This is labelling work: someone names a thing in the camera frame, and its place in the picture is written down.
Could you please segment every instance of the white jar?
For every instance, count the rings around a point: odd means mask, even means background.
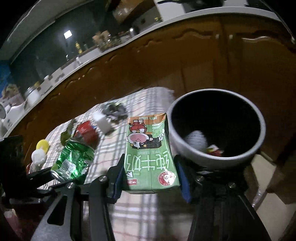
[[[40,99],[40,94],[34,86],[27,89],[25,92],[25,98],[27,99],[27,103],[29,106],[32,106],[35,102]]]

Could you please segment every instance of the gray bowl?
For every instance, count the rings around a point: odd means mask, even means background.
[[[260,110],[232,91],[203,89],[175,100],[168,110],[170,140],[183,157],[209,169],[224,169],[251,160],[263,143],[266,127]],[[189,146],[184,137],[199,130],[209,145],[224,151],[212,156]]]

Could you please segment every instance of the wooden cabinet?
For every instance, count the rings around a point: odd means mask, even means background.
[[[187,92],[216,87],[222,60],[218,18],[185,20],[149,33],[131,48],[145,86],[163,86],[179,97]]]
[[[98,103],[150,86],[172,89],[175,97],[222,88],[258,106],[267,127],[262,150],[275,160],[296,132],[295,53],[284,26],[267,18],[211,15],[172,23],[82,67],[55,87],[10,135],[24,136],[28,164],[39,140]]]
[[[296,131],[296,46],[284,26],[259,17],[221,18],[228,48],[227,89],[262,112],[262,151],[275,160]]]

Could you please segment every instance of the metal screw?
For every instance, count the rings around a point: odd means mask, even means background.
[[[67,188],[73,188],[75,186],[75,183],[68,183]]]
[[[83,168],[81,171],[81,174],[86,174],[88,170],[89,170],[89,167]]]
[[[107,181],[107,179],[108,179],[108,178],[107,178],[106,176],[100,176],[100,177],[99,177],[99,181],[100,181],[100,182],[105,182],[105,181]]]
[[[195,178],[195,180],[198,181],[198,182],[202,182],[204,179],[205,179],[204,176],[197,176],[197,177]]]
[[[228,186],[230,187],[230,188],[236,188],[236,184],[235,183],[228,183]]]

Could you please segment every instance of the food wrapper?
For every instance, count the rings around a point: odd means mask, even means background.
[[[206,153],[212,156],[222,156],[223,151],[220,150],[216,145],[210,145],[206,149]]]
[[[52,166],[51,174],[60,182],[76,179],[77,184],[83,184],[93,159],[93,148],[70,138]]]
[[[146,194],[178,187],[167,115],[136,116],[127,121],[123,189]]]

